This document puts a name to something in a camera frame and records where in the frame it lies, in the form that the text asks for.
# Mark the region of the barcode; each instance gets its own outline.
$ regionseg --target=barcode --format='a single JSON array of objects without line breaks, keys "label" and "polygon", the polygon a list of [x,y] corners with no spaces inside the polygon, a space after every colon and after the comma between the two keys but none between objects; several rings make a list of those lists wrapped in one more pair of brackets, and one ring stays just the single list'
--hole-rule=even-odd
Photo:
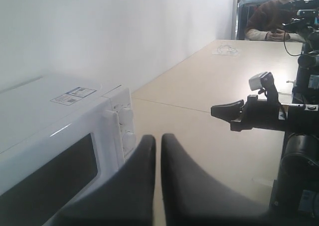
[{"label": "barcode", "polygon": [[68,100],[68,103],[73,103],[73,102],[76,102],[77,100],[76,99],[70,99]]}]

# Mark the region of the brown sweater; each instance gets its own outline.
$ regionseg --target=brown sweater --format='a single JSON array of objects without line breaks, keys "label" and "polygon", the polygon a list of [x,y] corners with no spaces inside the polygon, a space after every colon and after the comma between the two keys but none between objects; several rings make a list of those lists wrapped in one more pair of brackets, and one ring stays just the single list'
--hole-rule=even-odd
[{"label": "brown sweater", "polygon": [[[287,10],[280,10],[282,4],[279,0],[270,0],[255,11],[248,20],[245,29],[246,36],[251,40],[265,40],[267,32],[272,29],[283,29],[283,23],[290,23],[294,13]],[[292,41],[304,41],[297,34],[290,34]]]}]

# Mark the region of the table surface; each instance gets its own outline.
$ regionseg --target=table surface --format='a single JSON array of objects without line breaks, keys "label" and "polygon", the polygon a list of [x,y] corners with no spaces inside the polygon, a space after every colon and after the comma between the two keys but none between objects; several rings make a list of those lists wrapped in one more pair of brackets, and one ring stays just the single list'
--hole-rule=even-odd
[{"label": "table surface", "polygon": [[[292,54],[302,44],[287,43]],[[270,71],[279,92],[291,93],[298,69],[283,43],[216,40],[132,94],[138,140],[157,139],[155,224],[163,225],[160,193],[160,138],[174,133],[190,156],[211,176],[240,194],[268,204],[276,179],[283,132],[253,129],[231,132],[210,116],[212,105],[247,99],[248,79]],[[291,96],[280,95],[282,102]]]}]

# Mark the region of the microwave knob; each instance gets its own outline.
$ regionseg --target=microwave knob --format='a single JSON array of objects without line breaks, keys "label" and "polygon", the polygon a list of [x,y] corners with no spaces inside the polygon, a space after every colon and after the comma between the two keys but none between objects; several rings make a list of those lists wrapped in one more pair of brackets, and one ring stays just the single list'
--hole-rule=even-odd
[{"label": "microwave knob", "polygon": [[124,151],[129,151],[135,148],[136,136],[132,132],[126,132],[122,137],[122,144]]},{"label": "microwave knob", "polygon": [[119,122],[122,125],[129,124],[133,121],[133,111],[129,108],[122,108],[118,114]]}]

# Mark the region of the white wall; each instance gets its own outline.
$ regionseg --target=white wall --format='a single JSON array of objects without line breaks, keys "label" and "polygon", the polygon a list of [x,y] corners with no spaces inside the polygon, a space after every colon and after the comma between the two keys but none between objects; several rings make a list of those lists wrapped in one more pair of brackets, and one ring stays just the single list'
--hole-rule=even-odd
[{"label": "white wall", "polygon": [[135,90],[230,39],[232,10],[233,0],[0,0],[0,89],[58,69]]}]

